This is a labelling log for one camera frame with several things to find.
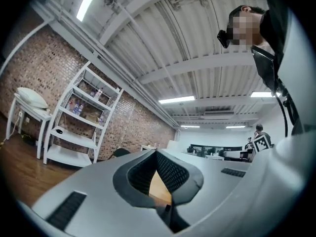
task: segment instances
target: white pillow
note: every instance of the white pillow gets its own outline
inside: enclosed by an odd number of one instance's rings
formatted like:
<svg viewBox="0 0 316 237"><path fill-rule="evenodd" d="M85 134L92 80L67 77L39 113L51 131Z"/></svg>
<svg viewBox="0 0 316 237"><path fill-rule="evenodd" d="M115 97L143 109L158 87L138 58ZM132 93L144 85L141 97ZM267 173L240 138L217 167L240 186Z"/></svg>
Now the white pillow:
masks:
<svg viewBox="0 0 316 237"><path fill-rule="evenodd" d="M44 109L48 107L46 101L38 93L29 88L19 87L18 94L28 105Z"/></svg>

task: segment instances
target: shelf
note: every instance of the shelf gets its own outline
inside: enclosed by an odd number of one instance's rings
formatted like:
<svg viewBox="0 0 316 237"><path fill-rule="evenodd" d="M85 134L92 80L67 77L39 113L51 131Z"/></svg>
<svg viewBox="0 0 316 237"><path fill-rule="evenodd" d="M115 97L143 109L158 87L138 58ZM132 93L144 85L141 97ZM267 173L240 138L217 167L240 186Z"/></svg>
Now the shelf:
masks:
<svg viewBox="0 0 316 237"><path fill-rule="evenodd" d="M79 115L76 115L76 114L72 113L71 111L68 111L68 110L65 109L64 107L61 107L61 106L60 106L59 109L60 109L62 112L66 113L66 114L68 114L68 115L70 115L70 116L73 116L75 119L78 119L78 120L80 120L80 121L82 121L82 122L84 122L84 123L87 123L87 124L89 124L89 125L92 125L92 126L94 126L94 127L97 127L97 128L99 128L99 129L104 129L103 126L101 126L101 125L99 125L99 124L96 124L96 123L93 123L93 122L91 122L91 121L89 121L89 120L87 120L87 119L85 119L85 118L83 118L83 117L80 117Z"/></svg>
<svg viewBox="0 0 316 237"><path fill-rule="evenodd" d="M77 167L86 167L92 164L87 154L66 149L55 144L48 149L47 158Z"/></svg>
<svg viewBox="0 0 316 237"><path fill-rule="evenodd" d="M60 134L60 133L56 132L57 129L62 130L63 133ZM69 141L69 142L74 143L76 145L80 145L80 146L92 148L92 149L97 148L97 146L95 145L95 143L92 139L87 138L87 137L82 136L82 135L79 135L79 134L76 134L76 133L73 133L71 131L68 131L60 126L57 126L54 129L52 129L52 131L50 133L58 138Z"/></svg>
<svg viewBox="0 0 316 237"><path fill-rule="evenodd" d="M83 80L96 89L103 88L103 93L108 97L112 97L119 94L119 89L114 89L111 85L109 85L106 81L104 81L101 77L99 77L89 68L85 69Z"/></svg>
<svg viewBox="0 0 316 237"><path fill-rule="evenodd" d="M98 109L106 109L106 110L111 110L111 107L101 103L100 101L96 100L95 98L91 97L89 94L85 93L82 89L79 89L76 86L73 86L74 89L74 95L77 96L78 98L82 99L83 101L93 105L94 107Z"/></svg>

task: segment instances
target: air conditioner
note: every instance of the air conditioner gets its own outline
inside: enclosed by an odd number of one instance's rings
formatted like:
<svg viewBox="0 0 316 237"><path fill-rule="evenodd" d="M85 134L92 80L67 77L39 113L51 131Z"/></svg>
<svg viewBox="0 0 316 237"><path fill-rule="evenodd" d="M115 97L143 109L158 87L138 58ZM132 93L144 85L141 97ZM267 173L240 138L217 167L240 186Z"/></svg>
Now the air conditioner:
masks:
<svg viewBox="0 0 316 237"><path fill-rule="evenodd" d="M231 119L234 116L232 111L206 111L204 115L200 116L201 119L207 120L221 120Z"/></svg>

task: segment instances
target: bottle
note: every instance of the bottle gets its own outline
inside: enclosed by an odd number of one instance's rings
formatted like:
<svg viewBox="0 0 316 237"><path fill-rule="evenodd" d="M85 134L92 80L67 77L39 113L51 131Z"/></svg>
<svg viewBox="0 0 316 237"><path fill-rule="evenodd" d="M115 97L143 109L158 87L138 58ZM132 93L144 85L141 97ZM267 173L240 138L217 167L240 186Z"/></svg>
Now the bottle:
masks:
<svg viewBox="0 0 316 237"><path fill-rule="evenodd" d="M76 113L76 114L79 116L79 115L81 114L82 110L83 110L83 104L81 104L81 105L78 107L78 110L77 110L77 113Z"/></svg>
<svg viewBox="0 0 316 237"><path fill-rule="evenodd" d="M104 119L104 116L101 115L100 118L99 118L99 125L102 125L103 119Z"/></svg>
<svg viewBox="0 0 316 237"><path fill-rule="evenodd" d="M91 96L91 97L94 97L94 96L95 96L95 93L96 93L96 90L91 91L91 92L90 92L90 96Z"/></svg>
<svg viewBox="0 0 316 237"><path fill-rule="evenodd" d="M72 109L72 108L73 108L73 102L70 101L70 102L68 103L68 105L66 106L66 109L67 109L68 111L70 111L70 109Z"/></svg>
<svg viewBox="0 0 316 237"><path fill-rule="evenodd" d="M73 108L73 113L77 114L77 110L79 108L79 103L76 103L75 107Z"/></svg>
<svg viewBox="0 0 316 237"><path fill-rule="evenodd" d="M99 100L99 97L102 95L102 92L103 92L102 89L103 89L103 88L99 89L98 92L95 93L94 98L95 98L96 100Z"/></svg>

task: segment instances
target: wooden floor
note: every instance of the wooden floor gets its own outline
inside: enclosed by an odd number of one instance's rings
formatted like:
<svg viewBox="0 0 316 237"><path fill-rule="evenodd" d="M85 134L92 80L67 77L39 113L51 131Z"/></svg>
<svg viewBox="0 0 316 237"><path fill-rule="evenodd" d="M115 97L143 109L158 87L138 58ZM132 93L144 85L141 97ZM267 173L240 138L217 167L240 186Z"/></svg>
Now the wooden floor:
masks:
<svg viewBox="0 0 316 237"><path fill-rule="evenodd" d="M5 138L6 120L0 117L0 141ZM13 195L28 206L50 188L60 183L80 168L49 161L43 164L36 158L36 147L23 142L15 133L0 149L0 164ZM155 174L150 196L157 204L171 204L171 195Z"/></svg>

